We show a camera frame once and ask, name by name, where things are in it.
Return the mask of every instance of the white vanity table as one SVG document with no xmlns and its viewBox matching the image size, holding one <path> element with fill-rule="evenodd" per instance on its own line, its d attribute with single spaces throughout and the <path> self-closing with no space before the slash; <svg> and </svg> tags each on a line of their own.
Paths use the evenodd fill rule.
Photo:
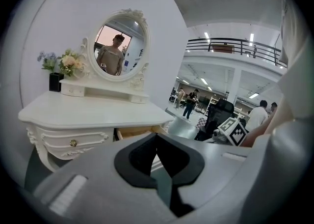
<svg viewBox="0 0 314 224">
<path fill-rule="evenodd" d="M 114 129 L 154 129 L 173 117 L 148 101 L 143 91 L 145 70 L 149 59 L 149 32 L 140 11 L 121 10 L 106 20 L 132 18 L 144 32 L 145 50 L 132 71 L 111 76 L 99 67 L 94 57 L 94 40 L 83 40 L 80 57 L 84 70 L 73 78 L 61 80 L 61 92 L 47 91 L 19 113 L 26 124 L 27 135 L 36 146 L 42 163 L 51 171 L 58 169 L 48 153 L 62 160 L 73 159 L 114 139 Z M 91 38 L 95 38 L 99 28 Z"/>
</svg>

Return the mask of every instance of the open drawer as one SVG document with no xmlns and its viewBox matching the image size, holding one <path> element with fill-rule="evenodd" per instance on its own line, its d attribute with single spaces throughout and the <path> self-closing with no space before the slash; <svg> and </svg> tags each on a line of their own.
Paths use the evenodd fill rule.
<svg viewBox="0 0 314 224">
<path fill-rule="evenodd" d="M 118 140 L 124 140 L 144 133 L 167 133 L 160 125 L 145 126 L 145 127 L 129 127 L 117 128 Z"/>
</svg>

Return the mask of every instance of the oval mirror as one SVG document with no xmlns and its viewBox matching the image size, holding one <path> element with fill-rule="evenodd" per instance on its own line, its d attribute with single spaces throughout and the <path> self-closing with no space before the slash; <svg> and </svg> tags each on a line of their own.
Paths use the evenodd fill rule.
<svg viewBox="0 0 314 224">
<path fill-rule="evenodd" d="M 109 75 L 132 71 L 144 52 L 144 30 L 133 18 L 119 16 L 104 24 L 94 44 L 96 62 Z"/>
</svg>

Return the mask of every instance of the jeans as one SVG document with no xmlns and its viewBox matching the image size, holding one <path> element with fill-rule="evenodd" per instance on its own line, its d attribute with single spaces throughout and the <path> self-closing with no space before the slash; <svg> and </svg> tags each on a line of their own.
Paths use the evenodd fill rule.
<svg viewBox="0 0 314 224">
<path fill-rule="evenodd" d="M 185 116 L 185 114 L 187 113 L 186 118 L 189 119 L 193 108 L 194 108 L 194 104 L 187 104 L 184 110 L 183 116 Z"/>
</svg>

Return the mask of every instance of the railing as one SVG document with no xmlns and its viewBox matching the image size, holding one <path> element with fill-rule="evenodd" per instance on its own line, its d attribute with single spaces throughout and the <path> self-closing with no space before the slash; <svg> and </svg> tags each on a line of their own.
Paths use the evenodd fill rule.
<svg viewBox="0 0 314 224">
<path fill-rule="evenodd" d="M 252 58 L 261 58 L 272 63 L 280 68 L 286 68 L 287 65 L 279 61 L 281 50 L 268 45 L 251 42 L 248 40 L 234 39 L 234 38 L 202 38 L 189 40 L 186 50 L 194 51 L 212 51 L 224 52 L 231 54 L 240 54 Z"/>
</svg>

